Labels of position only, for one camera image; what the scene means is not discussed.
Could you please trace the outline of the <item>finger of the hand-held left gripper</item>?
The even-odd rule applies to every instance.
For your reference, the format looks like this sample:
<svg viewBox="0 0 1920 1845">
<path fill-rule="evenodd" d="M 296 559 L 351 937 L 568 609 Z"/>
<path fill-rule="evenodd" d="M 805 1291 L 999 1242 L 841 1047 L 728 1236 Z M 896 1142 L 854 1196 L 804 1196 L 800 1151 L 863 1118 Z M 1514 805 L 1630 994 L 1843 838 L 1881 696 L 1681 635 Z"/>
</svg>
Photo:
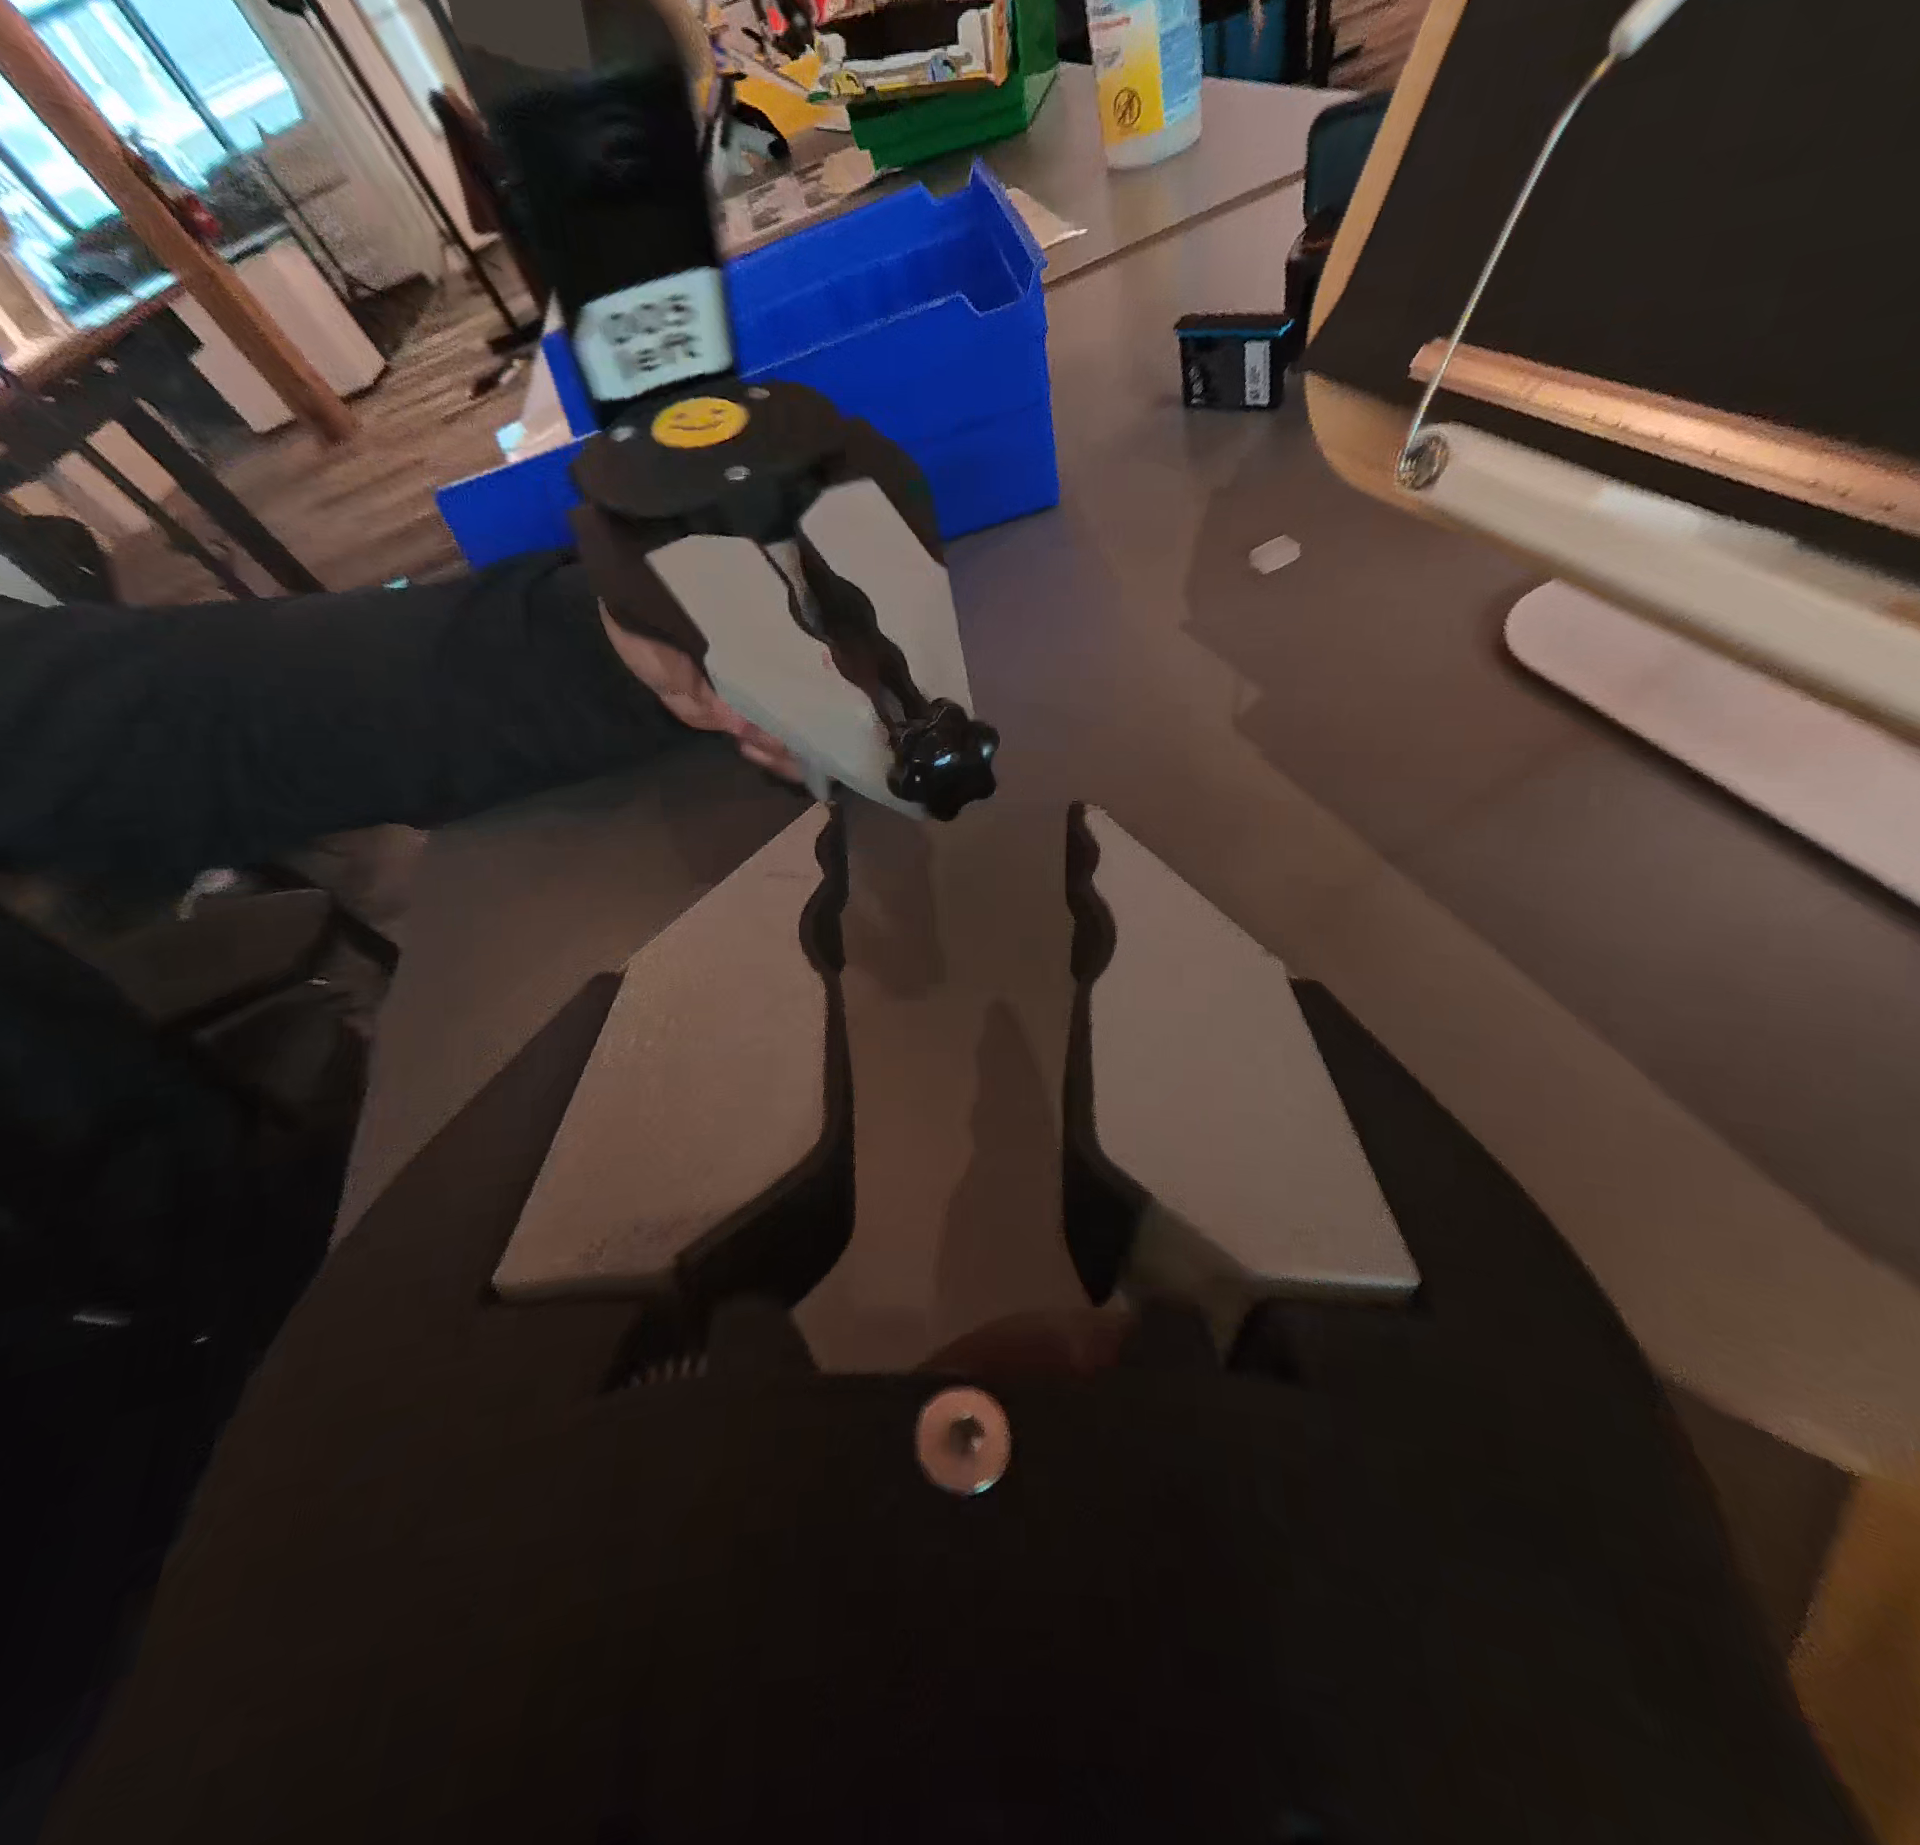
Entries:
<svg viewBox="0 0 1920 1845">
<path fill-rule="evenodd" d="M 888 718 L 973 712 L 948 567 L 874 480 L 826 489 L 800 518 L 804 583 L 829 656 Z"/>
<path fill-rule="evenodd" d="M 833 656 L 800 541 L 696 533 L 656 546 L 648 563 L 700 635 L 716 694 L 797 758 L 815 794 L 843 786 L 909 818 L 928 816 L 892 786 L 888 718 Z"/>
</svg>

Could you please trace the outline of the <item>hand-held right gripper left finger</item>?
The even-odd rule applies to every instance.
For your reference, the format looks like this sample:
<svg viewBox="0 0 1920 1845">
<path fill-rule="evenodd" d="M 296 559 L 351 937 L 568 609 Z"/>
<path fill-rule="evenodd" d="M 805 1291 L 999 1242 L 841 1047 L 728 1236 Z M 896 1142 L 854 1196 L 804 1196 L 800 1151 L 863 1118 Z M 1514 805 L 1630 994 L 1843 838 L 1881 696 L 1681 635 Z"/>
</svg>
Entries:
<svg viewBox="0 0 1920 1845">
<path fill-rule="evenodd" d="M 853 1224 L 841 811 L 811 805 L 620 970 L 493 1272 L 508 1303 L 792 1305 Z"/>
</svg>

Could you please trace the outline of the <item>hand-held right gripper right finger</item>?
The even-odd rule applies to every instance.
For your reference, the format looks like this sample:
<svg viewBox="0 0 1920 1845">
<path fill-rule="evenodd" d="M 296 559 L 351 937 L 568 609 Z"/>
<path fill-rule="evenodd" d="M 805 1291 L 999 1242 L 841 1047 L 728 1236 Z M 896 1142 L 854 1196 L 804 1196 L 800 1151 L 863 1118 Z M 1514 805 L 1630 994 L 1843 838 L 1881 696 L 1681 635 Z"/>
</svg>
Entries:
<svg viewBox="0 0 1920 1845">
<path fill-rule="evenodd" d="M 1419 1269 L 1280 956 L 1069 808 L 1066 1247 L 1096 1305 L 1404 1303 Z"/>
</svg>

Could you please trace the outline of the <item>black star knob bolt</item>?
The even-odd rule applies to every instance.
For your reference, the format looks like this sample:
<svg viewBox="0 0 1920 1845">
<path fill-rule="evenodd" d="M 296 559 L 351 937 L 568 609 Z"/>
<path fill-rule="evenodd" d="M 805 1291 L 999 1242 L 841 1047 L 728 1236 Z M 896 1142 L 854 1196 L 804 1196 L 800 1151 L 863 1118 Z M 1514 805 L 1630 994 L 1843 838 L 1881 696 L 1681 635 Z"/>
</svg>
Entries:
<svg viewBox="0 0 1920 1845">
<path fill-rule="evenodd" d="M 969 805 L 996 794 L 1001 732 L 961 700 L 935 699 L 910 712 L 892 737 L 889 794 L 933 818 L 954 823 Z"/>
</svg>

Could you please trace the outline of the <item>blue plastic bin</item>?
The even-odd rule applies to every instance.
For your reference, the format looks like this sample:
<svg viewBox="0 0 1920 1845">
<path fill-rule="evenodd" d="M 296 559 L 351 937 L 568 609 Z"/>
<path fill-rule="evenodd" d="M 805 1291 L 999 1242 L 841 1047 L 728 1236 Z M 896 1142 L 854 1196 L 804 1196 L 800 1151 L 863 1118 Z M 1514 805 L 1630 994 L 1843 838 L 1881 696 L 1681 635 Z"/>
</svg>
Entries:
<svg viewBox="0 0 1920 1845">
<path fill-rule="evenodd" d="M 948 194 L 909 182 L 727 268 L 693 186 L 557 206 L 535 237 L 566 325 L 591 298 L 691 270 L 693 295 L 721 298 L 730 371 L 820 392 L 901 446 L 946 539 L 1061 502 L 1043 249 L 985 160 Z"/>
</svg>

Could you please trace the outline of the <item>yellow plastic bin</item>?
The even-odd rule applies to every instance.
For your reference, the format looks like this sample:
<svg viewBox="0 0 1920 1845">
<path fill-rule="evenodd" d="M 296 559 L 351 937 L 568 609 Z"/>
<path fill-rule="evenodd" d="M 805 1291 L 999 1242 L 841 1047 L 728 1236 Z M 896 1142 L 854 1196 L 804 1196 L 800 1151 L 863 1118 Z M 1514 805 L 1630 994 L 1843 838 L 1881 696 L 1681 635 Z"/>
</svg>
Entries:
<svg viewBox="0 0 1920 1845">
<path fill-rule="evenodd" d="M 1879 1843 L 1918 1839 L 1918 1486 L 1846 1500 L 1792 1654 L 1801 1708 Z"/>
</svg>

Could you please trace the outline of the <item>person's left forearm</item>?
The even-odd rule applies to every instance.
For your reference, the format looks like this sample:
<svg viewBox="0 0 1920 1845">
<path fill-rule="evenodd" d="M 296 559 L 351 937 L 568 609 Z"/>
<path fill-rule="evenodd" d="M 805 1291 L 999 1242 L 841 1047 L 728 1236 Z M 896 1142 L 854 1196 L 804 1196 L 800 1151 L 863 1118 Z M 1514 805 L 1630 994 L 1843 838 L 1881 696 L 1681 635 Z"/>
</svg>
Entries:
<svg viewBox="0 0 1920 1845">
<path fill-rule="evenodd" d="M 433 830 L 637 766 L 682 726 L 577 561 L 175 609 L 5 601 L 2 857 L 189 877 Z"/>
</svg>

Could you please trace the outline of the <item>person's left hand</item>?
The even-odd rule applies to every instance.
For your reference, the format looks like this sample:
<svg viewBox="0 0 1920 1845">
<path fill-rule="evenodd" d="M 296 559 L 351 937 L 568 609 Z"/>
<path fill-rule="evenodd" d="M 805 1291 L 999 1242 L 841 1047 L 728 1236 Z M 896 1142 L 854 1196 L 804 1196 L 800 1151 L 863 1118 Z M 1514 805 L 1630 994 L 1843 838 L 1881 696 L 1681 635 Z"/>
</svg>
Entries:
<svg viewBox="0 0 1920 1845">
<path fill-rule="evenodd" d="M 597 614 L 618 659 L 672 720 L 728 739 L 734 751 L 766 776 L 792 784 L 807 782 L 792 750 L 727 703 L 693 658 L 650 635 L 623 627 L 605 605 Z"/>
</svg>

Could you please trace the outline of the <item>person's right hand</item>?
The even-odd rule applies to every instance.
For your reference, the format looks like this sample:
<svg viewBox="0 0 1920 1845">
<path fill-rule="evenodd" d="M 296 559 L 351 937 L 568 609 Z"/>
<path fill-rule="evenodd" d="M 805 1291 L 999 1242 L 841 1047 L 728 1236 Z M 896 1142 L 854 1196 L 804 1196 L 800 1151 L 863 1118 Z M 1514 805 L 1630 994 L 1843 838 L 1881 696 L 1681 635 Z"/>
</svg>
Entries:
<svg viewBox="0 0 1920 1845">
<path fill-rule="evenodd" d="M 1088 1377 L 1122 1358 L 1134 1328 L 1132 1313 L 1097 1307 L 1013 1313 L 956 1336 L 936 1364 L 974 1377 Z"/>
</svg>

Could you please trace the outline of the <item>green plastic bin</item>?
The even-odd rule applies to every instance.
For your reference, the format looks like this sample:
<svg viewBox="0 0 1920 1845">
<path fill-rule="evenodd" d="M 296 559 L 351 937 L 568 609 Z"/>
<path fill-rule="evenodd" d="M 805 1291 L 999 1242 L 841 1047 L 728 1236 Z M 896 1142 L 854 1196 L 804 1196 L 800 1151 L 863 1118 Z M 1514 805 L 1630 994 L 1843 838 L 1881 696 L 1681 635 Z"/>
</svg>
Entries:
<svg viewBox="0 0 1920 1845">
<path fill-rule="evenodd" d="M 848 131 L 858 148 L 880 171 L 906 171 L 1025 132 L 1059 82 L 1059 1 L 1011 0 L 1010 29 L 1010 71 L 999 84 L 850 104 Z"/>
</svg>

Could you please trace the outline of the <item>small black box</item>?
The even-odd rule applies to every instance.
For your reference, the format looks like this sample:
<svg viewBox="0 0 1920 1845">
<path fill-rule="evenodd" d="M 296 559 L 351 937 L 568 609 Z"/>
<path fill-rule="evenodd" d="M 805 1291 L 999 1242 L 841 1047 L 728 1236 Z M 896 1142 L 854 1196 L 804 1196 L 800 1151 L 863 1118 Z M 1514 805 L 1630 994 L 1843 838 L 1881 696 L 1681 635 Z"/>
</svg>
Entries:
<svg viewBox="0 0 1920 1845">
<path fill-rule="evenodd" d="M 1268 413 L 1306 344 L 1294 312 L 1188 312 L 1176 320 L 1180 402 L 1190 411 Z"/>
</svg>

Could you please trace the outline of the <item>white disinfecting wipes canister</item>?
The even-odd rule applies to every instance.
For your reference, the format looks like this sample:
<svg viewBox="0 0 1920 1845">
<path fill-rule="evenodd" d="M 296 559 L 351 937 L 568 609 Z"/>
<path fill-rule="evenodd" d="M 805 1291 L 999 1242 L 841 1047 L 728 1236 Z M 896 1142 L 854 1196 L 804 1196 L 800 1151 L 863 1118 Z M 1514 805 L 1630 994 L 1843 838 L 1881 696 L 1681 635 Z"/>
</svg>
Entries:
<svg viewBox="0 0 1920 1845">
<path fill-rule="evenodd" d="M 1082 0 L 1105 162 L 1153 167 L 1202 132 L 1202 0 Z"/>
</svg>

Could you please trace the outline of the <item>black display board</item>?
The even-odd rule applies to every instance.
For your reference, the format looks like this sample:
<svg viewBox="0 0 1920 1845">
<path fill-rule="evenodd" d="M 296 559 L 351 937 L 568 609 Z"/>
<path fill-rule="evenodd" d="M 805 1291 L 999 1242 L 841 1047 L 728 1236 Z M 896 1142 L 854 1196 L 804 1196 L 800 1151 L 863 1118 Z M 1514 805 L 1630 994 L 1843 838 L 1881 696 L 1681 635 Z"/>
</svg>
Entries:
<svg viewBox="0 0 1920 1845">
<path fill-rule="evenodd" d="M 1468 0 L 1313 374 L 1407 410 L 1633 0 Z M 1918 0 L 1692 0 L 1578 113 L 1466 344 L 1915 456 Z"/>
</svg>

